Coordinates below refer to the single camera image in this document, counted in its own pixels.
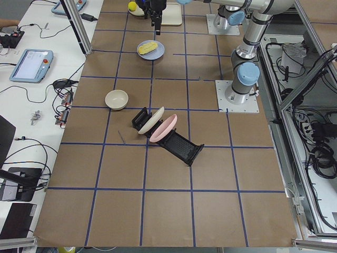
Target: white mounting plate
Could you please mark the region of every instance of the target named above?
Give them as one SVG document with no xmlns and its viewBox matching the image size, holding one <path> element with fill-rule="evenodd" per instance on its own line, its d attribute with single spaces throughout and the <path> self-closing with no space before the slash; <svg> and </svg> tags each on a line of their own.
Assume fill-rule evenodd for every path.
<svg viewBox="0 0 337 253">
<path fill-rule="evenodd" d="M 214 35 L 230 35 L 230 36 L 239 36 L 240 31 L 237 25 L 229 26 L 228 29 L 218 29 L 214 26 L 214 20 L 217 14 L 206 14 L 207 27 L 209 29 L 209 34 Z"/>
<path fill-rule="evenodd" d="M 216 96 L 217 96 L 217 104 L 219 107 L 219 112 L 236 112 L 236 113 L 259 113 L 259 106 L 257 105 L 256 96 L 250 96 L 248 100 L 241 105 L 236 105 L 230 103 L 225 98 L 225 91 L 228 86 L 232 85 L 232 81 L 230 80 L 216 80 Z"/>
</svg>

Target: blue and white device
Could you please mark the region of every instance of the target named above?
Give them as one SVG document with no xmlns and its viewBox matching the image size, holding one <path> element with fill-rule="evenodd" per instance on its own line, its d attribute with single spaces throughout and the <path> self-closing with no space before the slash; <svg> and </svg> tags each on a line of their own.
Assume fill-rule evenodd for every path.
<svg viewBox="0 0 337 253">
<path fill-rule="evenodd" d="M 15 66 L 9 80 L 39 83 L 46 75 L 53 60 L 53 51 L 26 49 Z"/>
<path fill-rule="evenodd" d="M 86 4 L 86 0 L 77 0 L 75 2 L 76 8 L 78 11 L 80 11 L 83 6 Z M 64 10 L 63 10 L 63 6 L 61 4 L 61 2 L 58 2 L 53 8 L 52 8 L 52 13 L 57 14 L 57 15 L 66 15 Z"/>
</svg>

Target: yellow lemon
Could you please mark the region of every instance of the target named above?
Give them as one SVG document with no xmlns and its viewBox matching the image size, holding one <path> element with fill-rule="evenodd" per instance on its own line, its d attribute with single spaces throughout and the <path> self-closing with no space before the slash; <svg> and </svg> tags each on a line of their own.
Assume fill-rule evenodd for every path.
<svg viewBox="0 0 337 253">
<path fill-rule="evenodd" d="M 137 4 L 135 2 L 129 2 L 127 8 L 129 9 L 130 12 L 134 12 L 137 8 Z"/>
</svg>

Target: white bowl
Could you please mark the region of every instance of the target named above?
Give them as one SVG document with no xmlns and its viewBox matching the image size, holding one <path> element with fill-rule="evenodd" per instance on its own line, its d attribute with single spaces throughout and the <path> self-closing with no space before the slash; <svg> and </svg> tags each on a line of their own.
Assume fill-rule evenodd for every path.
<svg viewBox="0 0 337 253">
<path fill-rule="evenodd" d="M 105 103 L 112 110 L 123 109 L 128 102 L 128 95 L 125 91 L 114 90 L 109 92 L 105 97 Z"/>
</svg>

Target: white cable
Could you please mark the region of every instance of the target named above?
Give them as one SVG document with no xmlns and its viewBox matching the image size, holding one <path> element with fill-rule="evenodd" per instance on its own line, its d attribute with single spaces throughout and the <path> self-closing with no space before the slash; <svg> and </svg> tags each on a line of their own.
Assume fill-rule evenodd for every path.
<svg viewBox="0 0 337 253">
<path fill-rule="evenodd" d="M 117 248 L 117 247 L 113 247 L 112 249 L 98 249 L 98 248 L 95 248 L 95 247 L 93 247 L 94 249 L 97 249 L 97 250 L 99 250 L 99 251 L 110 251 L 110 250 L 114 250 L 115 248 Z"/>
</svg>

